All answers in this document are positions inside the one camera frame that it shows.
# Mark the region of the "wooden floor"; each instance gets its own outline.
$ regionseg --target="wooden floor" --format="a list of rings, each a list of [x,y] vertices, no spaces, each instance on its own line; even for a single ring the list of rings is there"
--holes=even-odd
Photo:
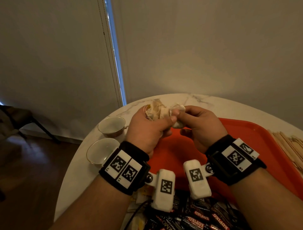
[[[65,172],[79,145],[12,136],[0,143],[0,229],[48,229]]]

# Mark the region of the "white cup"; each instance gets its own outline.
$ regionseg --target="white cup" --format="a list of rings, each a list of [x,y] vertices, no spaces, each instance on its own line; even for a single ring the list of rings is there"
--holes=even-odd
[[[109,138],[116,138],[124,133],[125,120],[122,117],[108,117],[98,124],[98,130]]]
[[[106,158],[119,147],[119,141],[113,138],[103,138],[93,143],[86,152],[87,160],[98,167],[102,167]]]

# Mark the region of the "fingernail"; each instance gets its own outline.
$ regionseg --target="fingernail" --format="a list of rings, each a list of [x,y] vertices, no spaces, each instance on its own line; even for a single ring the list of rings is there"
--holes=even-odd
[[[177,110],[177,109],[175,109],[175,110],[172,111],[172,115],[174,115],[174,116],[178,116],[179,113],[180,113],[180,111]]]
[[[175,122],[177,121],[177,117],[176,117],[176,116],[171,116],[171,121],[172,121],[173,123],[175,123]]]

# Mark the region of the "used tea bag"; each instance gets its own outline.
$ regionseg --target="used tea bag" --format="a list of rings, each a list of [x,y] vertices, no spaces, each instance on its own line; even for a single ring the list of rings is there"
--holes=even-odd
[[[144,108],[144,113],[146,118],[149,120],[155,121],[158,119],[162,119],[164,117],[171,116],[172,110],[178,109],[180,111],[185,111],[185,107],[181,104],[176,103],[171,108],[167,108],[159,99],[155,99],[152,101],[150,105],[147,105]],[[184,128],[184,124],[180,121],[177,121],[173,126],[175,129],[182,129]]]

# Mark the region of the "wrist strap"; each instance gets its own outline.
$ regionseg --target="wrist strap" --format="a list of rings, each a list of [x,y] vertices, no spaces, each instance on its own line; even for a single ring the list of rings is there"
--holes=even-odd
[[[149,156],[144,151],[124,141],[107,158],[99,174],[119,191],[132,195],[145,183],[150,170],[146,163],[148,160]]]
[[[241,139],[230,135],[218,140],[206,151],[214,176],[227,185],[232,185],[256,171],[266,168],[258,159],[259,154]]]

